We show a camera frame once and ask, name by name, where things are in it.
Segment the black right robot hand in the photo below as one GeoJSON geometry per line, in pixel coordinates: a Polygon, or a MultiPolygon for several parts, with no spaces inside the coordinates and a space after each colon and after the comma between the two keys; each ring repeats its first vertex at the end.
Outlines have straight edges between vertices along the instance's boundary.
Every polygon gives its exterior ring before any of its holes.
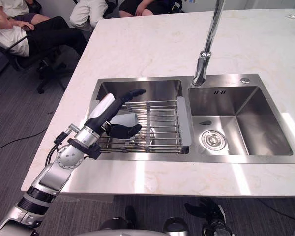
{"type": "Polygon", "coordinates": [[[198,218],[205,218],[209,223],[219,220],[226,223],[225,214],[222,212],[221,207],[209,197],[200,197],[198,206],[189,203],[184,204],[186,211],[198,218]]]}

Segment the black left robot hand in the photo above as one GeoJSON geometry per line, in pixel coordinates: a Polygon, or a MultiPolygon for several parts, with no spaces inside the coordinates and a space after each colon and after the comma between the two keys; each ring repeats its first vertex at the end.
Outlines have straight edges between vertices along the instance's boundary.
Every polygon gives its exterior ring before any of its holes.
{"type": "Polygon", "coordinates": [[[85,126],[98,135],[106,133],[108,136],[118,139],[129,139],[135,136],[142,128],[140,124],[127,127],[121,124],[112,124],[112,118],[118,113],[124,103],[146,92],[144,89],[131,90],[124,95],[115,98],[111,93],[106,95],[92,111],[85,126]]]}

